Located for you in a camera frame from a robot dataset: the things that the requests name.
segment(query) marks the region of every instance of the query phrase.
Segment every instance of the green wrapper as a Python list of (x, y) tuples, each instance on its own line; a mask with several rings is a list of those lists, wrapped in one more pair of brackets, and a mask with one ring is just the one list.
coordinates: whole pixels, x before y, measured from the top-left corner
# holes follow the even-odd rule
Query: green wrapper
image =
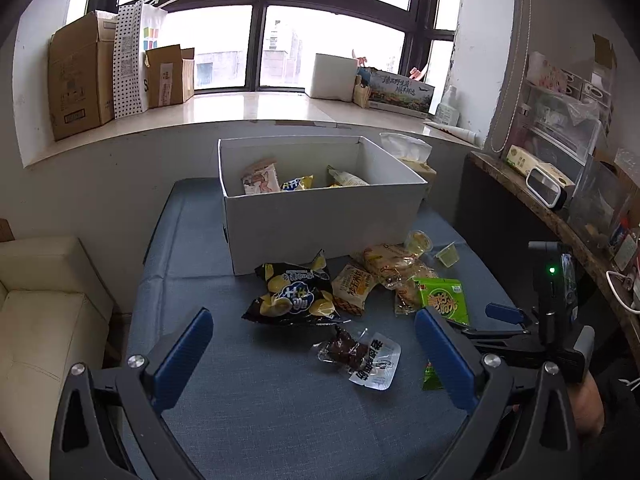
[[(429, 304), (446, 319), (452, 319), (458, 323), (469, 323), (465, 295), (462, 292), (462, 284), (458, 280), (445, 278), (414, 278), (414, 280), (418, 284), (422, 306)], [(440, 388), (442, 388), (440, 379), (429, 362), (424, 369), (422, 389), (438, 390)]]

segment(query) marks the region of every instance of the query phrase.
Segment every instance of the leather couch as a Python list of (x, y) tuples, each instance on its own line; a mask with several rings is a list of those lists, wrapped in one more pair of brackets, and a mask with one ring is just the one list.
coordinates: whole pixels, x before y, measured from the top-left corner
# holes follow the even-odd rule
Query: leather couch
[(69, 368), (102, 367), (112, 309), (77, 238), (0, 244), (0, 433), (33, 480), (49, 480)]

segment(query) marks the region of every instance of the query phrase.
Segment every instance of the screw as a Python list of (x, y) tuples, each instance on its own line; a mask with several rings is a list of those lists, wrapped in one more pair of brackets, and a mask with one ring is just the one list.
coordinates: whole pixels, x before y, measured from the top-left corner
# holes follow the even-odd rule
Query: screw
[(545, 363), (545, 372), (551, 375), (555, 375), (560, 371), (560, 368), (556, 363), (552, 363), (551, 361), (547, 361)]
[(129, 359), (127, 359), (127, 364), (129, 368), (140, 368), (145, 363), (145, 358), (142, 355), (132, 355)]
[(82, 363), (76, 363), (71, 367), (71, 375), (84, 374), (84, 365)]
[(497, 368), (502, 363), (502, 360), (496, 354), (487, 354), (484, 356), (484, 364), (491, 368)]

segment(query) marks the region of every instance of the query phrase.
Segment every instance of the white wall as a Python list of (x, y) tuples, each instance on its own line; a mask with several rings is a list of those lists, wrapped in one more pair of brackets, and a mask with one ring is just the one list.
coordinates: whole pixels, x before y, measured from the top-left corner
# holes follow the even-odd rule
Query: white wall
[(612, 41), (618, 57), (609, 147), (615, 150), (624, 146), (640, 155), (640, 61), (604, 3), (601, 0), (531, 0), (529, 51), (542, 52), (556, 66), (568, 68), (593, 57), (594, 33)]
[(461, 0), (448, 84), (458, 88), (458, 126), (486, 138), (511, 44), (514, 0)]
[[(24, 38), (16, 42), (14, 31), (0, 48), (0, 218), (8, 219), (17, 238), (78, 236), (120, 309), (130, 312), (146, 245), (174, 182), (216, 176), (220, 137), (275, 135), (283, 127), (176, 126), (104, 140), (23, 168), (15, 123), (21, 139), (33, 143), (26, 147), (35, 150), (33, 139), (49, 128), (41, 47), (65, 13), (62, 0), (34, 0), (19, 26)], [(14, 53), (20, 54), (15, 66)], [(295, 134), (309, 127), (286, 128)], [(452, 221), (468, 148), (437, 139), (430, 144), (430, 164), (438, 171), (431, 203)]]

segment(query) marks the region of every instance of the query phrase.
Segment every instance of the window sill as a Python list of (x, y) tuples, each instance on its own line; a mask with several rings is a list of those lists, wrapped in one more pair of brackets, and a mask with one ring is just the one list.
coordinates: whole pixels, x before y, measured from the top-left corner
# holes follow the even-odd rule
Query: window sill
[(457, 137), (431, 130), (422, 124), (422, 119), (383, 110), (364, 109), (354, 103), (312, 99), (304, 93), (293, 92), (229, 92), (200, 94), (183, 105), (154, 108), (143, 114), (110, 121), (99, 128), (52, 143), (34, 156), (25, 167), (80, 146), (114, 137), (184, 124), (232, 121), (267, 121), (283, 126), (325, 128), (369, 127), (473, 147)]

